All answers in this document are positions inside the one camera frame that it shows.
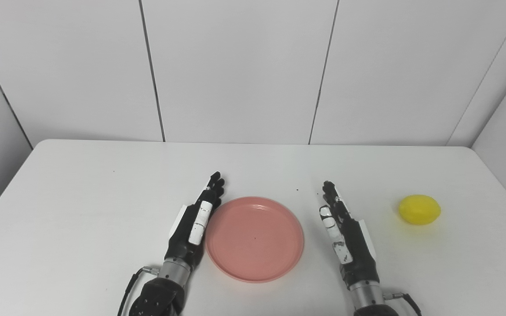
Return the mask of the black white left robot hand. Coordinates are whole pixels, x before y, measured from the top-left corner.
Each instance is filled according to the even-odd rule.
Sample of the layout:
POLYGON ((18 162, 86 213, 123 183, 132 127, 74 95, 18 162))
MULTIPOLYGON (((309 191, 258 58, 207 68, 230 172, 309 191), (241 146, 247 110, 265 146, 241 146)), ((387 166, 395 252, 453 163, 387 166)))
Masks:
POLYGON ((181 207, 171 228, 165 259, 181 260, 191 271, 199 265, 204 254, 206 228, 221 206, 224 184, 221 173, 215 172, 195 203, 181 207))

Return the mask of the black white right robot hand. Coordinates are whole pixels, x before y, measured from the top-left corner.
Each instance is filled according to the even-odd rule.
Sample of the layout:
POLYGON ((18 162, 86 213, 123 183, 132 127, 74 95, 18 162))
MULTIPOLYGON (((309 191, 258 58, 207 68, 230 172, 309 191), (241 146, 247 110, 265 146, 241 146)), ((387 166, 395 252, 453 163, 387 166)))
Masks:
POLYGON ((339 258, 347 288, 358 283, 379 283, 376 252, 364 220, 353 218, 333 182, 325 181, 322 190, 326 204, 320 207, 319 215, 339 258))

